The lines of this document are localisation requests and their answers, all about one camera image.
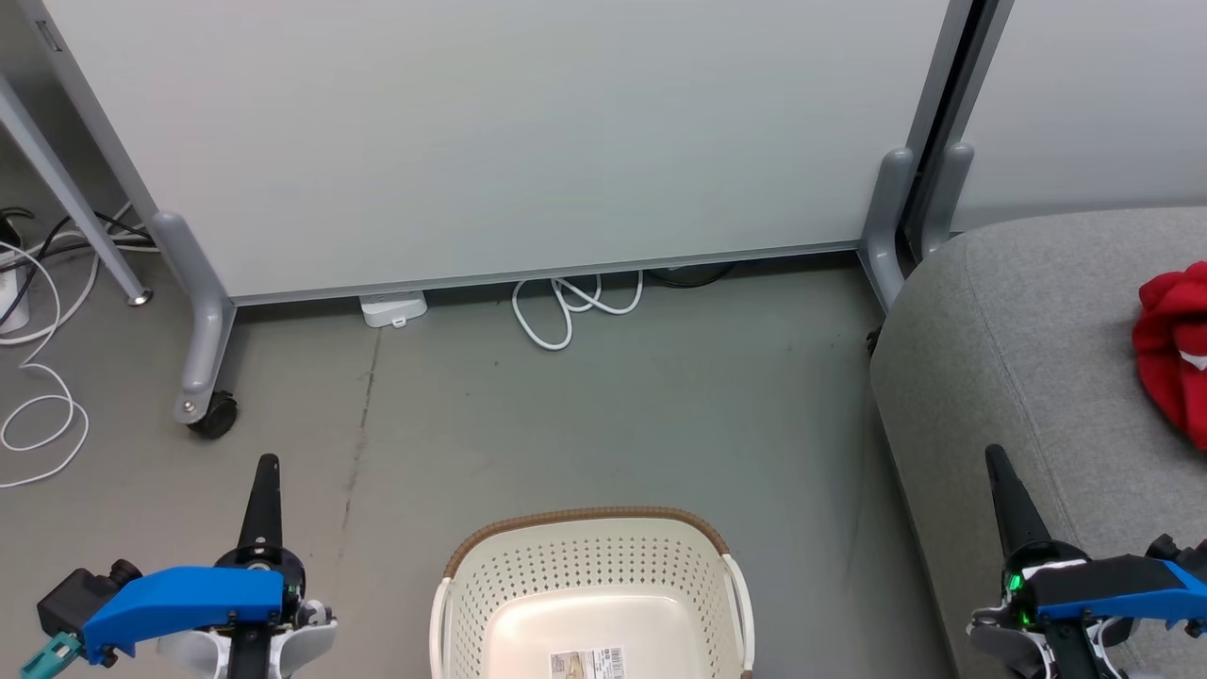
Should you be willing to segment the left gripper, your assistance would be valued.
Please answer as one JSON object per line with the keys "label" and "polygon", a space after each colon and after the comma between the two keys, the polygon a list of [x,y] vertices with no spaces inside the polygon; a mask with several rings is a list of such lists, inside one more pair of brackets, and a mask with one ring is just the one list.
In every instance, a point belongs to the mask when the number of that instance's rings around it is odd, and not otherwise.
{"label": "left gripper", "polygon": [[198,678],[290,678],[336,645],[331,607],[307,599],[302,560],[282,546],[280,460],[261,455],[241,520],[238,549],[216,567],[276,570],[284,576],[281,619],[228,624],[159,638],[156,652]]}

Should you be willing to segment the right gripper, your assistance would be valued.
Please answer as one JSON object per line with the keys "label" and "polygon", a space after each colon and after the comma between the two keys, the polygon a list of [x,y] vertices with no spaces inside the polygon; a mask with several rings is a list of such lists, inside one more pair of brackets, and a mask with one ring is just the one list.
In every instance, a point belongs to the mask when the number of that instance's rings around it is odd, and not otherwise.
{"label": "right gripper", "polygon": [[995,519],[999,529],[1001,605],[979,607],[970,614],[969,640],[990,654],[1013,678],[1060,678],[1059,662],[1046,632],[1026,593],[1027,576],[1043,569],[1065,569],[1090,562],[1084,551],[1050,540],[1030,491],[1001,444],[984,447]]}

